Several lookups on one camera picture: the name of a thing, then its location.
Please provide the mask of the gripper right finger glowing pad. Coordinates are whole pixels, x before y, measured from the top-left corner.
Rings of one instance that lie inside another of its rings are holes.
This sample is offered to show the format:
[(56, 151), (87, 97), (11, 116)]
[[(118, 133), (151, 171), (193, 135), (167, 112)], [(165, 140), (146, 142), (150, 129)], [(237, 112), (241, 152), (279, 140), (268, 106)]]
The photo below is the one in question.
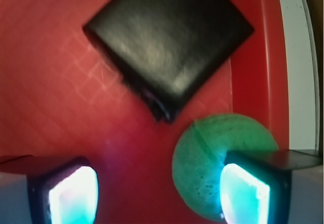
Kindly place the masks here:
[(323, 223), (316, 150), (230, 151), (220, 176), (226, 223)]

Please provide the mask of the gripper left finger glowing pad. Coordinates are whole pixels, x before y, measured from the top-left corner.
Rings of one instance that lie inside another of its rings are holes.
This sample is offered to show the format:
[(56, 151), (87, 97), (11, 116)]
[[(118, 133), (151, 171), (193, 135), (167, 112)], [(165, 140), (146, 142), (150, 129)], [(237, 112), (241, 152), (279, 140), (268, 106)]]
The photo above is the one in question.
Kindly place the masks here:
[(98, 177), (83, 156), (2, 156), (1, 223), (94, 223)]

